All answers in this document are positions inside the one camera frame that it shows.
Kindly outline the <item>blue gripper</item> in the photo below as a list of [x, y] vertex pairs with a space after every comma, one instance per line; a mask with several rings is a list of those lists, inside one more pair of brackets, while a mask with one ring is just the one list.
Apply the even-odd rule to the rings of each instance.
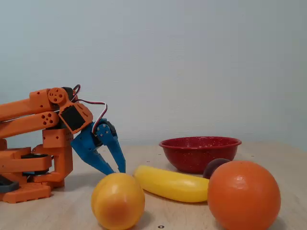
[[126, 172], [126, 160], [120, 147], [115, 127], [103, 118], [96, 128], [96, 134], [92, 133], [94, 122], [91, 122], [79, 135], [71, 142], [71, 146], [80, 158], [93, 168], [105, 175], [115, 171], [103, 159], [98, 149], [107, 146], [113, 159], [115, 160], [120, 173]]

